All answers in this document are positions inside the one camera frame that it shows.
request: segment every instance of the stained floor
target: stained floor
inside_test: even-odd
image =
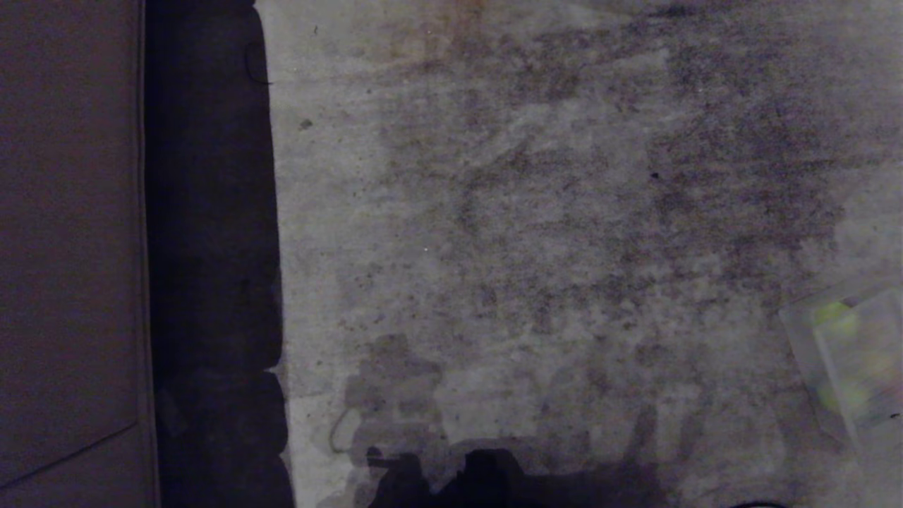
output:
[[[901,259],[898,3],[256,8],[298,506],[861,501],[776,311]]]

